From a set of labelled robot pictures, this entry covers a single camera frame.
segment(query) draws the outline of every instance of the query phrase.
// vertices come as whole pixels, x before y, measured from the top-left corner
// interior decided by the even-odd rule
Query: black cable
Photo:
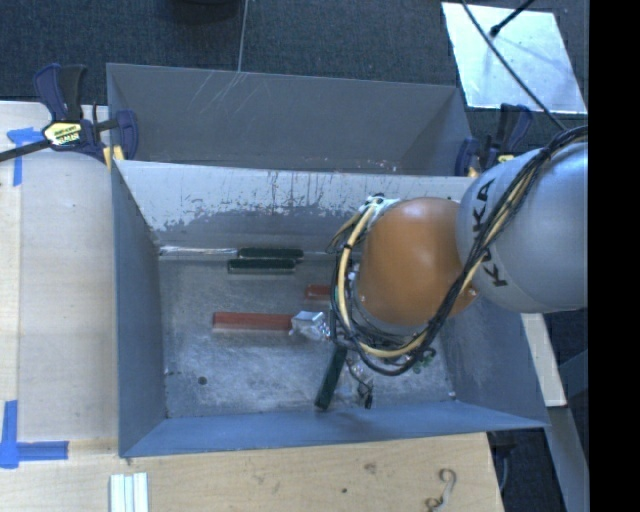
[[[556,118],[556,116],[554,116],[551,111],[546,107],[546,105],[544,103],[542,103],[542,101],[533,93],[533,91],[531,91],[531,89],[529,89],[529,87],[527,87],[527,85],[522,81],[522,79],[516,74],[516,72],[513,70],[513,68],[509,65],[509,63],[506,61],[506,59],[500,54],[500,52],[498,51],[498,49],[495,47],[495,45],[491,42],[491,40],[489,39],[489,36],[487,36],[487,34],[485,34],[484,30],[482,30],[482,27],[480,26],[480,24],[478,23],[478,20],[476,19],[476,17],[473,15],[473,13],[471,12],[471,9],[469,9],[469,5],[467,4],[466,0],[460,0],[460,2],[462,3],[462,7],[464,8],[464,10],[467,13],[467,16],[469,16],[469,19],[471,20],[471,23],[473,23],[473,25],[476,27],[476,29],[478,30],[478,32],[480,32],[480,35],[482,36],[482,38],[485,40],[485,42],[487,43],[487,45],[489,46],[489,48],[491,48],[491,51],[495,54],[496,57],[498,57],[498,60],[502,63],[502,65],[506,68],[506,70],[509,72],[509,74],[513,77],[513,79],[518,82],[518,84],[520,85],[520,87],[522,87],[522,89],[524,90],[524,92],[527,93],[527,95],[543,110],[543,112],[549,117],[549,119],[551,119],[551,121],[560,129],[560,130],[566,130],[566,126],[564,124],[562,124],[558,118]]]

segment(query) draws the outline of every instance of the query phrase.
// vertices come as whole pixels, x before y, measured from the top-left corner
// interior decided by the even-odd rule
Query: small metal hook
[[[453,486],[456,483],[456,474],[452,469],[443,468],[440,470],[440,480],[447,484],[442,492],[440,498],[427,498],[427,510],[428,512],[438,512],[444,509],[449,501],[449,496],[453,490]]]

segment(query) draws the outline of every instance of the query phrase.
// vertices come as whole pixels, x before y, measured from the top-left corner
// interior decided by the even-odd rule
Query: black floor
[[[520,0],[472,5],[515,8]],[[0,99],[35,101],[32,78],[45,65],[85,64],[83,103],[106,104],[107,62],[459,85],[436,0],[0,0]],[[553,12],[574,73],[589,102],[589,0],[538,0]],[[497,127],[496,111],[467,110],[473,135]],[[558,116],[567,126],[583,116]],[[556,133],[543,114],[524,143]],[[547,316],[558,363],[587,348],[586,311]],[[588,392],[571,400],[588,457]],[[504,491],[507,512],[562,512],[542,431],[515,432]]]

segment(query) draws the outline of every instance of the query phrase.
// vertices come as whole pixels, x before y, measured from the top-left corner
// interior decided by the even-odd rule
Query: gray bin
[[[376,376],[370,410],[347,378],[329,410],[314,408],[329,342],[211,328],[215,311],[326,308],[304,289],[328,284],[324,248],[369,194],[460,199],[471,180],[451,176],[468,135],[459,91],[125,65],[108,74],[110,107],[133,109],[141,134],[136,160],[112,173],[121,456],[547,423],[520,316],[483,299],[446,324],[421,373]],[[246,246],[305,258],[291,275],[227,273]]]

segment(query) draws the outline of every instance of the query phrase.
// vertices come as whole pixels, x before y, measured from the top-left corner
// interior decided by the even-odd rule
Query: wooden table
[[[48,119],[39,104],[0,103],[0,151],[13,147],[7,130]],[[0,510],[108,510],[110,475],[146,472],[153,511],[424,511],[444,490],[442,468],[457,474],[447,512],[504,510],[484,433],[120,459],[108,171],[50,150],[23,164],[18,187],[13,162],[0,164],[0,406],[18,399],[18,440],[70,444],[68,460],[0,469]],[[38,187],[50,199],[23,218],[22,201]],[[527,315],[524,325],[547,405],[562,405],[541,322]]]

